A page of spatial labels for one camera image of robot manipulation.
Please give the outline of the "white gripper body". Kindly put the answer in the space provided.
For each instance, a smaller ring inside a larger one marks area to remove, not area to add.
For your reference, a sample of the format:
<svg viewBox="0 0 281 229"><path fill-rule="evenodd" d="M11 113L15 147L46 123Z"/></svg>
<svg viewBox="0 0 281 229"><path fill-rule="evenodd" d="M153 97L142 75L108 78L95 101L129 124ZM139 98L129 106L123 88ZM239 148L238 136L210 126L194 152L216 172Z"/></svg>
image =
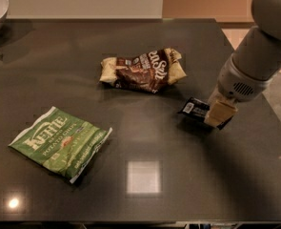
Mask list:
<svg viewBox="0 0 281 229"><path fill-rule="evenodd" d="M271 80L258 80L240 71L231 56L222 67L217 79L218 91L229 99L249 102L265 91Z"/></svg>

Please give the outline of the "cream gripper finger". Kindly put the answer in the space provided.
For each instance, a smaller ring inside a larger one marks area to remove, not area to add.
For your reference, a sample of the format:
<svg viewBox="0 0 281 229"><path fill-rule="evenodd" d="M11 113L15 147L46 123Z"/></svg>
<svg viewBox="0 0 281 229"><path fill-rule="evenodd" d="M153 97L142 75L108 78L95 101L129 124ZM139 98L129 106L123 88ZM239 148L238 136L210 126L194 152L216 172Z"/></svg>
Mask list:
<svg viewBox="0 0 281 229"><path fill-rule="evenodd" d="M224 124L237 113L237 102L234 98L228 98L215 88L208 100L209 110L206 113L204 123L214 128Z"/></svg>

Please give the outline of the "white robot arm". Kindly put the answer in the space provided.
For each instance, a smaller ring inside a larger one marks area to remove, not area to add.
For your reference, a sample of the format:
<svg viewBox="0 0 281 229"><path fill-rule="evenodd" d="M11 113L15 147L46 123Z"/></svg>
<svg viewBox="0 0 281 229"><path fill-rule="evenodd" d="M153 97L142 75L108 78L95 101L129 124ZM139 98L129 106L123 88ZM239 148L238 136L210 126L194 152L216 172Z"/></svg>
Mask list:
<svg viewBox="0 0 281 229"><path fill-rule="evenodd" d="M255 25L222 67L205 123L217 127L236 113L236 104L255 99L281 70L281 0L252 0Z"/></svg>

